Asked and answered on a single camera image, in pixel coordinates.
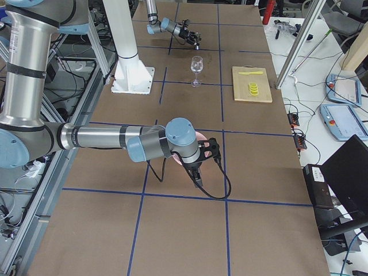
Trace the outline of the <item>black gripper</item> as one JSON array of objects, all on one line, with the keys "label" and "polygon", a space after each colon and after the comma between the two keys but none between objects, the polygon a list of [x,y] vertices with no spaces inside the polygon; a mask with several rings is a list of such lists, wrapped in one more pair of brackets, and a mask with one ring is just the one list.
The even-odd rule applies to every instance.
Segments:
[{"label": "black gripper", "polygon": [[200,156],[196,160],[190,160],[189,158],[182,159],[184,169],[192,174],[196,186],[202,186],[200,166],[204,160],[205,158],[203,156]]},{"label": "black gripper", "polygon": [[198,32],[189,32],[187,24],[179,24],[179,37],[184,39],[190,45],[199,45],[198,41],[201,41],[201,34]]}]

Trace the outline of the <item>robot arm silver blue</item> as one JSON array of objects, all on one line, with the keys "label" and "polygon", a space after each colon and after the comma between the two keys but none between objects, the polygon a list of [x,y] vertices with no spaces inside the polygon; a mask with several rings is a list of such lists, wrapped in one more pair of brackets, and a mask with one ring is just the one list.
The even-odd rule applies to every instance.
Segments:
[{"label": "robot arm silver blue", "polygon": [[183,40],[180,45],[190,44],[195,47],[195,49],[200,48],[201,34],[198,32],[192,32],[189,30],[190,20],[185,19],[180,23],[176,23],[169,18],[159,19],[156,2],[154,0],[146,1],[147,8],[147,32],[149,34],[157,34],[162,32],[168,32],[173,38],[178,37]]},{"label": "robot arm silver blue", "polygon": [[201,186],[204,143],[196,139],[185,118],[149,127],[76,126],[41,120],[51,36],[87,33],[87,1],[7,1],[5,9],[11,32],[1,111],[1,167],[23,166],[58,150],[122,148],[134,162],[176,154],[193,183]]}]

